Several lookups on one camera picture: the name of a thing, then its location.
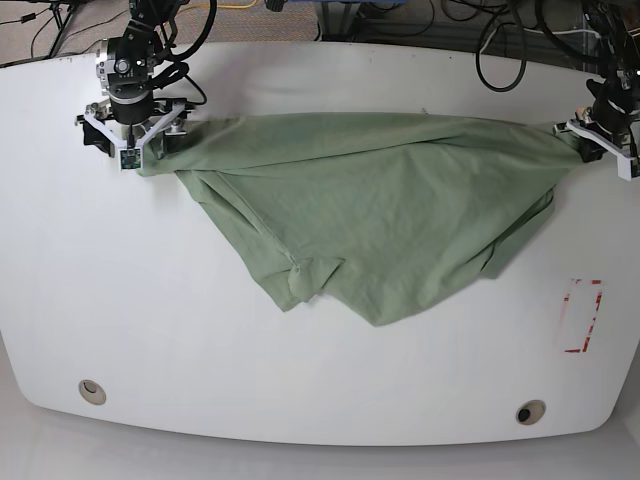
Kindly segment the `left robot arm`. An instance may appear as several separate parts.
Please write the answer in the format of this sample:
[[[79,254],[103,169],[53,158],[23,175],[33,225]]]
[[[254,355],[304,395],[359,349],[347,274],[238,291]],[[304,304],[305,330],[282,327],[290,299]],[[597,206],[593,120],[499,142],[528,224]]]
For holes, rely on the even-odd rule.
[[[535,3],[538,26],[556,48],[569,57],[597,67],[604,81],[586,82],[594,97],[590,107],[576,110],[574,117],[556,129],[579,138],[579,151],[585,163],[608,152],[616,158],[617,174],[631,181],[639,177],[639,147],[632,125],[639,121],[639,31],[629,30],[627,18],[639,16],[636,1],[584,1],[584,18],[598,34],[598,53],[582,54],[548,28],[543,3]]]

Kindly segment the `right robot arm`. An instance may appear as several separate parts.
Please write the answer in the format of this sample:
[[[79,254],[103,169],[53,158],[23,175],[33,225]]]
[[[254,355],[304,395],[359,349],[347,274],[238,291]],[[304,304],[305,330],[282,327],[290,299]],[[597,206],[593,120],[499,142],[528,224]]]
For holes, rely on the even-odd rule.
[[[182,54],[173,51],[175,17],[185,1],[131,1],[131,18],[120,37],[103,40],[95,73],[104,100],[85,107],[75,119],[83,144],[115,159],[122,170],[144,166],[149,148],[186,133],[196,104],[182,97],[160,98],[162,90],[188,76]]]

